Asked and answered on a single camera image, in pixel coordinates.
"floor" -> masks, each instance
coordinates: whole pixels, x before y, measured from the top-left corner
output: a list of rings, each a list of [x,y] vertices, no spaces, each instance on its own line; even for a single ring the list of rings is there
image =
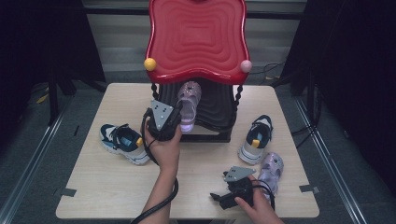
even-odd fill
[[[281,62],[255,67],[246,85],[269,85],[279,77],[281,68]],[[106,75],[108,83],[148,82],[144,71],[115,71]],[[0,158],[1,223],[128,223],[128,220],[61,220],[55,216],[60,198],[54,192],[65,187],[104,95],[79,81],[75,85],[78,91],[74,96],[60,92],[61,119],[53,126],[48,125],[49,100],[36,103],[46,83],[37,84],[32,90],[18,129],[10,136],[6,153]],[[320,210],[316,218],[284,218],[284,221],[396,223],[395,198],[361,157],[356,145],[344,136],[343,128],[325,103],[318,122],[318,133],[325,144],[320,151],[313,132],[309,129],[297,132],[306,127],[299,105],[300,102],[304,107],[305,95],[291,96],[289,85],[276,87],[276,95],[308,180],[318,189],[315,197]],[[46,138],[49,133],[53,133],[52,137]],[[341,185],[334,177],[342,178]],[[207,220],[181,220],[180,223],[207,223]]]

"finger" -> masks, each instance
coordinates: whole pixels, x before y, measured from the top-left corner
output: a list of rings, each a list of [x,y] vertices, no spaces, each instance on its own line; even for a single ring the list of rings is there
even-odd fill
[[[182,135],[182,132],[181,132],[180,125],[177,125],[176,131],[175,131],[175,136],[173,138],[179,142],[181,135]]]
[[[253,189],[253,196],[254,197],[259,197],[259,195],[260,195],[260,197],[262,196],[262,194],[265,192],[266,190],[265,189],[262,189],[262,188],[255,188],[255,189]]]
[[[253,175],[249,175],[247,177],[250,181],[257,181],[256,177],[254,177]]]
[[[235,197],[235,202],[248,214],[250,215],[254,210],[250,207],[250,204],[245,202],[242,198]]]
[[[145,138],[146,138],[145,141],[147,143],[154,141],[154,137],[151,136],[151,133],[149,133],[149,121],[148,120],[146,120],[144,132],[145,132]]]

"wooden table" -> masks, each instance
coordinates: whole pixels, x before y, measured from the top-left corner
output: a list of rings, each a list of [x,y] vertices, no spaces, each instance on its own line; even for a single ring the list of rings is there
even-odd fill
[[[129,123],[132,129],[139,131],[151,94],[149,84],[108,86],[66,186],[77,192],[74,197],[62,197],[57,217],[129,219],[141,213],[159,173],[158,166],[152,161],[136,166],[121,155],[107,152],[99,130],[106,123]],[[260,170],[259,165],[250,166],[241,161],[237,150],[244,143],[251,122],[262,114],[268,115],[274,125],[273,140],[265,151],[278,153],[285,163],[278,182],[277,214],[280,217],[318,215],[313,193],[301,193],[299,189],[309,183],[274,89],[244,86],[230,143],[180,143],[179,192],[172,201],[171,218],[246,216],[239,206],[222,210],[209,193],[227,192],[222,173],[234,165]]]

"shoe sole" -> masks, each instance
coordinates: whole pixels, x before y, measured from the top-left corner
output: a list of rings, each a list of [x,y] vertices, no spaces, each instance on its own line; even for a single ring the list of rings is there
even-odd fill
[[[135,164],[135,165],[143,165],[146,162],[149,161],[149,156],[146,153],[145,150],[142,151],[142,153],[140,153],[137,156],[131,156],[129,155],[128,152],[124,152],[122,151],[122,149],[114,149],[112,147],[107,146],[105,143],[102,142],[102,145],[107,149],[108,152],[115,154],[115,155],[122,155],[124,156],[129,162]]]

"black controller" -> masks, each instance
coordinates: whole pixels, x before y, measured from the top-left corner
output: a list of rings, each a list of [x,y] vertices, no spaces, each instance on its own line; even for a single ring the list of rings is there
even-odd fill
[[[219,202],[219,205],[222,209],[237,206],[237,203],[234,199],[235,197],[242,198],[248,204],[250,204],[250,206],[253,206],[253,187],[251,181],[247,177],[244,177],[238,181],[227,182],[227,184],[230,193],[223,196],[210,193],[210,196],[212,196],[213,200]]]
[[[148,113],[148,131],[158,141],[169,141],[175,136],[177,125],[181,122],[180,110],[183,104],[165,105],[158,101],[151,103]]]

